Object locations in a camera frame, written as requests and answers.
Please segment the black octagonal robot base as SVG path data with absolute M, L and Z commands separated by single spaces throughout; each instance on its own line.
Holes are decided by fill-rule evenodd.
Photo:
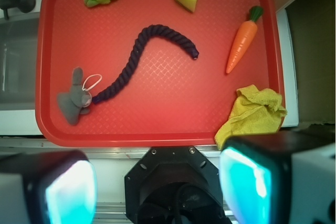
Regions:
M 231 223 L 218 168 L 193 146 L 153 147 L 124 177 L 132 223 Z

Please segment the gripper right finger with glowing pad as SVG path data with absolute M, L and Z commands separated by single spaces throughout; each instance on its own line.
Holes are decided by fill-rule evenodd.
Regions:
M 335 223 L 335 131 L 232 136 L 219 179 L 239 223 Z

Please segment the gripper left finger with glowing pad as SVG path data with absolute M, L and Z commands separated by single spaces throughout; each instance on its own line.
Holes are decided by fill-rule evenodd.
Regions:
M 1 223 L 92 223 L 97 193 L 82 151 L 1 155 Z

